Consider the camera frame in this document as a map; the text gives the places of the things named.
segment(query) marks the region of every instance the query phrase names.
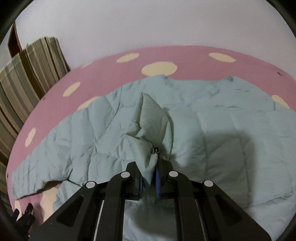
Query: pink polka dot bedsheet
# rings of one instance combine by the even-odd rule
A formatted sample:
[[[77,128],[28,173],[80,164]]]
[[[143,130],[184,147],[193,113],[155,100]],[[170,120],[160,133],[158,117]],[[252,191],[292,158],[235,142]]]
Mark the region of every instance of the pink polka dot bedsheet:
[[[38,103],[12,149],[6,173],[8,189],[12,172],[62,119],[126,83],[157,74],[208,81],[238,76],[296,110],[296,81],[281,69],[242,53],[205,46],[164,46],[108,56],[69,72]],[[48,183],[41,192],[18,201],[10,197],[12,208],[24,212],[32,203],[35,225],[42,224],[53,213],[59,184]]]

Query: bed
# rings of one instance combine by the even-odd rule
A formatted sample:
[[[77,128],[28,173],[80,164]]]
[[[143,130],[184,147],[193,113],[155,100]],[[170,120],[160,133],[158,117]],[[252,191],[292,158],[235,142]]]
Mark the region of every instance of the bed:
[[[188,8],[193,6],[191,4],[191,1],[188,1],[182,6],[182,9],[184,11],[188,10]],[[238,76],[262,89],[274,101],[286,108],[296,110],[296,83],[293,79],[296,78],[294,68],[296,56],[296,48],[294,48],[295,38],[280,15],[264,1],[252,1],[248,3],[249,5],[242,2],[240,5],[234,5],[232,1],[226,1],[224,7],[229,8],[231,6],[231,8],[229,11],[223,11],[221,12],[222,14],[218,15],[217,9],[219,5],[217,5],[217,2],[212,3],[212,5],[205,4],[204,2],[200,4],[202,7],[199,11],[211,8],[213,8],[213,11],[209,16],[202,16],[205,24],[198,25],[198,31],[196,32],[192,31],[194,29],[192,26],[188,31],[183,30],[182,24],[183,26],[188,24],[190,22],[189,18],[181,25],[178,25],[174,34],[172,30],[175,29],[175,25],[172,21],[165,21],[165,24],[160,24],[157,31],[152,31],[157,21],[149,19],[148,13],[142,19],[141,11],[139,11],[134,19],[137,19],[137,22],[139,19],[142,20],[144,30],[141,31],[141,28],[136,28],[136,30],[127,28],[125,34],[128,33],[129,36],[132,34],[132,38],[124,37],[121,39],[121,43],[118,42],[116,36],[124,36],[124,31],[111,35],[106,42],[102,39],[97,41],[95,39],[96,35],[93,35],[94,38],[90,38],[87,41],[83,38],[77,38],[74,42],[68,42],[71,34],[72,36],[75,35],[73,32],[69,31],[71,34],[63,35],[64,29],[62,27],[58,30],[52,28],[51,24],[54,22],[47,23],[47,30],[46,28],[42,30],[36,24],[36,20],[29,16],[32,11],[42,11],[46,8],[44,3],[35,0],[16,21],[19,26],[18,32],[21,44],[26,45],[40,37],[40,35],[43,36],[44,33],[57,36],[72,71],[43,97],[23,126],[14,144],[7,167],[6,178],[8,188],[10,188],[9,177],[11,173],[62,119],[78,109],[87,107],[100,96],[104,96],[128,82],[145,77],[141,70],[144,66],[152,63],[156,63],[154,68],[157,69],[158,74],[166,74],[173,79],[211,81],[220,80],[230,75]],[[153,3],[148,5],[150,13],[158,16],[161,11],[156,11],[152,5]],[[242,14],[245,12],[244,7],[246,5],[248,5],[248,12],[256,14]],[[126,6],[106,5],[104,2],[102,2],[101,6],[106,7],[110,11],[115,10],[117,13],[120,12],[120,7],[126,8]],[[178,19],[178,15],[174,12],[177,4],[172,3],[168,9],[165,9],[165,6],[165,3],[159,5],[160,9],[164,11],[162,12],[163,16],[176,17]],[[135,10],[141,10],[141,8],[142,5],[139,4],[136,5]],[[65,16],[63,15],[62,8],[59,8],[58,11],[61,11],[60,16]],[[240,19],[242,16],[240,24],[229,25],[229,18],[226,16],[231,12],[235,12],[232,15],[235,19]],[[262,14],[262,18],[258,18],[260,14],[257,13],[259,12]],[[193,17],[195,14],[196,11],[192,11],[191,16]],[[264,17],[271,18],[272,23],[263,21]],[[251,21],[251,18],[255,19],[253,24],[250,24],[250,22],[247,24],[248,21]],[[124,15],[122,15],[122,19],[124,19],[125,24],[134,20],[126,20]],[[220,32],[219,26],[215,27],[208,23],[211,19],[215,19],[214,24],[221,21],[221,25],[228,23],[229,27],[223,28]],[[112,28],[115,28],[117,26],[116,21],[113,24]],[[67,22],[61,21],[61,26],[67,26]],[[160,34],[163,33],[165,28],[171,30],[171,32]],[[213,28],[217,34],[208,32],[207,29]],[[155,34],[154,37],[151,37],[153,34],[144,34],[142,35],[143,38],[137,35],[137,32],[145,33],[145,31],[147,33],[153,32]],[[251,31],[251,34],[243,34],[248,31]],[[73,52],[73,49],[78,45],[90,46],[90,48],[79,50],[78,55],[80,58],[77,58],[77,53]],[[135,49],[154,45],[163,45],[163,47]],[[222,47],[223,49],[203,45]],[[128,49],[131,50],[108,56]],[[36,195],[24,197],[19,201],[10,199],[12,207],[20,208],[24,211],[27,204],[31,202],[37,219],[36,225],[41,224],[53,212],[52,204],[55,201],[59,185],[60,183],[58,182],[49,183],[42,192]]]
[[[66,116],[123,84],[155,74],[208,81],[234,75],[261,88],[286,108],[296,109],[293,78],[271,64],[234,51],[204,46],[164,46],[109,56],[72,70],[38,103],[11,152],[7,167],[8,188],[12,172]],[[32,203],[36,224],[41,224],[53,213],[59,184],[51,183],[41,193],[10,201],[14,208],[22,211]]]

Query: white wall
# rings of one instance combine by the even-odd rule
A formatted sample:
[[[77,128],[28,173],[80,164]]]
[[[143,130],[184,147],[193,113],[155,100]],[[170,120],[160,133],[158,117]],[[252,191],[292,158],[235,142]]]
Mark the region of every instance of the white wall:
[[[71,68],[143,46],[207,45],[296,79],[296,39],[266,0],[34,0],[16,25],[22,46],[56,36]]]
[[[10,56],[8,46],[7,46],[10,30],[11,30],[11,27],[10,27],[8,33],[6,34],[5,38],[3,39],[3,42],[0,45],[0,71],[11,60],[11,56]]]

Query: wrinkled fabric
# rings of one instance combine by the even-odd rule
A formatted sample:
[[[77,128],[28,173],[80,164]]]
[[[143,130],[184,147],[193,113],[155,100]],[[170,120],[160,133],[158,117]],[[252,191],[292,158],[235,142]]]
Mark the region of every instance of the wrinkled fabric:
[[[296,114],[238,77],[148,77],[62,120],[12,174],[11,197],[63,183],[54,209],[87,181],[136,161],[140,201],[126,201],[124,240],[176,240],[174,205],[149,186],[159,155],[189,179],[214,181],[275,240],[295,213]]]

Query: metal screw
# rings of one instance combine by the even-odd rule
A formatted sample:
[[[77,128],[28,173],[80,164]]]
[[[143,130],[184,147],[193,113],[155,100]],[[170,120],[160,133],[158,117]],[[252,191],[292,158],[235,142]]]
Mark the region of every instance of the metal screw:
[[[178,176],[178,173],[176,171],[170,171],[168,173],[171,177],[177,177]]]
[[[206,181],[204,182],[204,184],[205,184],[205,186],[207,186],[207,187],[212,187],[212,186],[214,185],[214,183],[213,183],[212,181],[210,181],[210,180],[206,180]]]
[[[86,187],[87,187],[87,188],[93,188],[95,185],[96,185],[95,182],[90,181],[90,182],[88,182],[88,183],[86,184]]]
[[[121,174],[121,177],[123,177],[123,178],[127,178],[127,177],[129,177],[130,176],[130,173],[129,172],[123,172],[122,174]]]

